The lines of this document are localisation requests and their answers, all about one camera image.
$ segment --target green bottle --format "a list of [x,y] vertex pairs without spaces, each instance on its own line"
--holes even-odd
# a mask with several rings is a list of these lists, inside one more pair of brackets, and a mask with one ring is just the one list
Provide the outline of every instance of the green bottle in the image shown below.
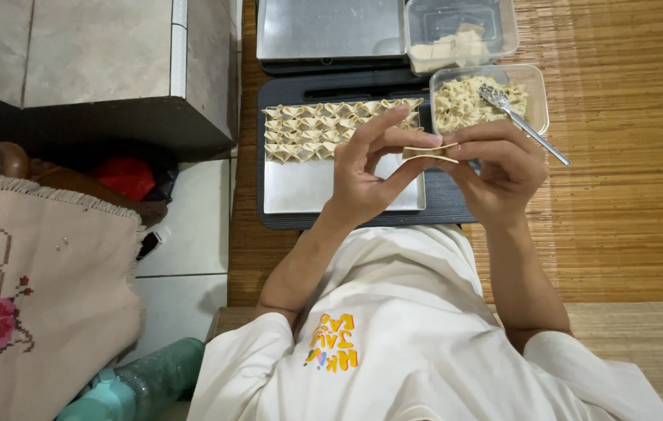
[[67,405],[58,421],[154,421],[196,386],[205,344],[184,338],[132,361],[104,368],[93,388]]

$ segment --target plastic container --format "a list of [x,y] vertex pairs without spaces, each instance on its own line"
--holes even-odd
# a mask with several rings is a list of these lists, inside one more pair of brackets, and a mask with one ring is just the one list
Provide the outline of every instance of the plastic container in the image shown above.
[[417,76],[493,64],[518,48],[513,0],[410,0],[404,28]]
[[525,85],[529,94],[525,120],[532,129],[540,135],[550,126],[550,115],[547,110],[547,94],[545,92],[545,79],[540,69],[530,64],[505,64],[494,66],[462,67],[458,69],[444,69],[437,71],[430,78],[430,104],[432,116],[432,129],[439,133],[436,125],[436,91],[449,80],[461,80],[464,76],[492,76],[498,83]]
[[184,338],[126,366],[104,368],[93,388],[67,405],[58,421],[155,421],[196,386],[205,344]]

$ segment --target yellow graphic print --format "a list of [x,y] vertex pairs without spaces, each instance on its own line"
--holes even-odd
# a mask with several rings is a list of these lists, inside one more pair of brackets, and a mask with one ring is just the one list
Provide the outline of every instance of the yellow graphic print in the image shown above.
[[355,344],[350,341],[353,330],[353,315],[343,314],[336,320],[327,314],[321,315],[319,325],[310,336],[310,351],[303,366],[315,359],[317,370],[325,366],[327,371],[336,373],[337,368],[347,371],[350,367],[357,367],[358,352],[353,349]]

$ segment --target metal fork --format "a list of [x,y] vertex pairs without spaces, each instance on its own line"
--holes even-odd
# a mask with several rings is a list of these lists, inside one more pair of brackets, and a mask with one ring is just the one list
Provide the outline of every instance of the metal fork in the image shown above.
[[532,138],[536,139],[540,144],[542,144],[542,146],[549,150],[552,155],[561,161],[561,163],[565,164],[566,166],[570,165],[570,159],[566,158],[565,155],[561,154],[559,150],[555,149],[550,144],[550,142],[547,142],[545,138],[540,136],[539,133],[532,129],[531,126],[529,126],[529,124],[527,124],[520,115],[511,111],[511,109],[508,107],[508,98],[506,97],[505,92],[499,91],[492,86],[482,85],[479,89],[477,89],[477,93],[480,94],[480,96],[485,101],[492,104],[492,106],[495,108],[505,111],[511,120],[521,126],[522,129],[526,130],[526,132],[529,133]]

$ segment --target white t-shirt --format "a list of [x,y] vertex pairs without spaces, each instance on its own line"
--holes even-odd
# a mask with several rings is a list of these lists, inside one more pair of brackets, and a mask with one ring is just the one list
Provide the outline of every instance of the white t-shirt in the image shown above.
[[268,313],[207,344],[188,420],[663,420],[635,364],[557,332],[519,354],[455,225],[356,230],[314,300],[297,340]]

